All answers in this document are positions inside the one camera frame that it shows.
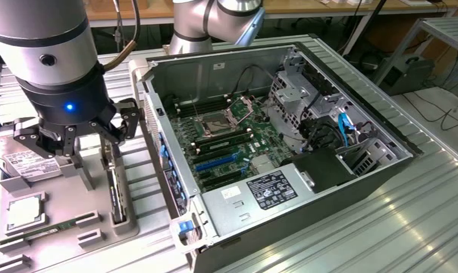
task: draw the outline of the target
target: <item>blue pcie slot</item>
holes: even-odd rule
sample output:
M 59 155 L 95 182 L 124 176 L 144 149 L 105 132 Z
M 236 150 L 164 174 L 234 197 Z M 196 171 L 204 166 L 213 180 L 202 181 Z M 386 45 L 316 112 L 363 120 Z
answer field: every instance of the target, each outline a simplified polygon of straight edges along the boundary
M 232 156 L 228 156 L 228 157 L 221 158 L 218 160 L 214 160 L 212 162 L 208 162 L 208 163 L 204 163 L 201 165 L 197 165 L 196 166 L 196 171 L 200 172 L 200 171 L 204 171 L 206 169 L 214 168 L 214 167 L 217 167 L 217 166 L 220 166 L 222 164 L 234 162 L 236 158 L 237 158 L 237 154 L 233 154 Z

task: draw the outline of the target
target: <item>aluminum extrusion table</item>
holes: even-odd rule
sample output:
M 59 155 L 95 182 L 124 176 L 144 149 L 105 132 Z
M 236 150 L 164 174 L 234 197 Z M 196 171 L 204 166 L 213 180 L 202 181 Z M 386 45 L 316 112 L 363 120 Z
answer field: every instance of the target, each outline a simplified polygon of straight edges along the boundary
M 260 39 L 254 45 L 282 42 L 309 47 L 425 155 L 365 200 L 218 272 L 458 272 L 458 154 L 320 39 L 301 35 Z M 222 43 L 214 48 L 232 47 Z M 161 49 L 141 51 L 130 58 L 162 54 Z M 113 57 L 100 56 L 100 61 Z M 113 100 L 132 95 L 126 62 L 105 79 Z M 32 115 L 8 68 L 0 85 L 0 121 Z M 140 234 L 49 272 L 189 272 L 168 231 L 168 211 L 142 142 L 138 132 L 121 147 Z M 96 152 L 97 144 L 97 137 L 84 137 L 83 153 Z

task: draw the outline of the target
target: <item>metal shelf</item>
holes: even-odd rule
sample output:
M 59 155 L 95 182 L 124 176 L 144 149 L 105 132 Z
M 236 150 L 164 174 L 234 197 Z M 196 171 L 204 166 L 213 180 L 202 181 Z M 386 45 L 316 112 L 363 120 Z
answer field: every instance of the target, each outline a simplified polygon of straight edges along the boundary
M 373 81 L 377 85 L 379 85 L 383 81 L 383 78 L 386 77 L 395 60 L 405 53 L 406 48 L 409 47 L 421 30 L 426 31 L 433 37 L 442 40 L 450 47 L 458 50 L 458 17 L 418 19 L 393 55 L 390 56 L 389 61 L 375 73 Z M 431 39 L 423 43 L 417 52 L 422 52 L 425 50 L 430 40 Z

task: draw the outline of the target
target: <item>blue led light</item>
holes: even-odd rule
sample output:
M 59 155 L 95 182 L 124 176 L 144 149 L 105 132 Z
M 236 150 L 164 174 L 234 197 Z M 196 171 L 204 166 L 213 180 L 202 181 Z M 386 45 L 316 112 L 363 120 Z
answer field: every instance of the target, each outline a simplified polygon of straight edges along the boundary
M 75 107 L 75 105 L 73 104 L 65 104 L 65 111 L 67 112 L 72 112 L 75 109 L 76 109 L 76 107 Z

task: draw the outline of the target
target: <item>motherboard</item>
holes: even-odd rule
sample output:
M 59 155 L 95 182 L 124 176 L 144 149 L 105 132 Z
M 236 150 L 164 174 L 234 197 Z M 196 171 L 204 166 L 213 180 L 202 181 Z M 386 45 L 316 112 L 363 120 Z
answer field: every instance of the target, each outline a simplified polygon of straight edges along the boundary
M 236 97 L 221 110 L 170 116 L 172 128 L 202 192 L 270 171 L 293 155 L 269 122 L 265 103 Z

